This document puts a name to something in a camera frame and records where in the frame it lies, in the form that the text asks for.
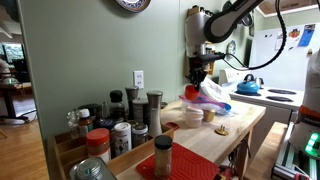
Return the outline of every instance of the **kitchen counter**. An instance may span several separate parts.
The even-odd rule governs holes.
[[[233,115],[215,116],[212,122],[203,122],[201,127],[192,129],[184,123],[185,118],[180,108],[181,101],[175,101],[161,111],[161,123],[178,124],[180,128],[174,132],[174,142],[219,165],[242,139],[245,138],[250,142],[250,132],[266,110],[262,106],[237,101],[230,101],[229,104],[232,106]],[[229,130],[228,136],[220,136],[214,132],[222,124]],[[246,149],[242,148],[239,154],[237,168],[239,178],[242,179],[247,167]],[[135,170],[136,165],[116,177],[118,179],[141,179],[140,174]]]

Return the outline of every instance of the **wall outlet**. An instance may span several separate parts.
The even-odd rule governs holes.
[[[144,76],[143,71],[133,71],[133,84],[138,86],[139,89],[144,88]]]

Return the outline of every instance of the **green wall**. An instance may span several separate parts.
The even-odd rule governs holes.
[[[41,134],[46,139],[68,130],[67,111],[101,104],[109,100],[111,90],[124,92],[133,84],[134,70],[145,74],[140,97],[161,90],[164,101],[176,100],[188,83],[184,78],[187,9],[198,4],[217,12],[224,1],[152,0],[141,13],[108,0],[18,3]],[[232,39],[237,43],[236,55],[244,59],[251,39],[248,28],[238,26],[216,49],[224,52]],[[213,77],[225,67],[217,62]]]

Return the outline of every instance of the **blue kettle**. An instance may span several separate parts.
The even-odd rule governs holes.
[[[252,74],[246,75],[243,82],[237,85],[237,93],[239,94],[257,94],[260,89],[259,85],[255,82]]]

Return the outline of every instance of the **red mat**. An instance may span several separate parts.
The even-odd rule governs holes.
[[[154,175],[154,155],[138,164],[136,169],[146,180],[157,179]],[[173,143],[169,180],[212,180],[218,172],[219,167],[216,164],[177,143]]]

